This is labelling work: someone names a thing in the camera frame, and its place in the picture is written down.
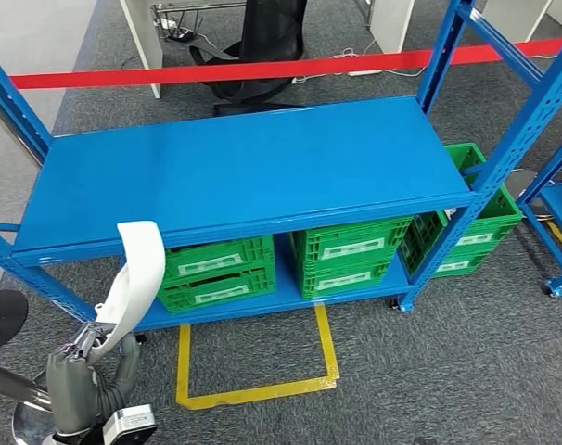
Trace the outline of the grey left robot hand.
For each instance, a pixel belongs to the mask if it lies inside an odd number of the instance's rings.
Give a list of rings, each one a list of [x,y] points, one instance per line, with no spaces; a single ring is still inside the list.
[[[140,362],[140,345],[129,332],[119,347],[119,365],[111,380],[94,368],[100,359],[96,348],[83,356],[80,347],[68,342],[48,356],[46,386],[59,434],[77,435],[127,405]]]

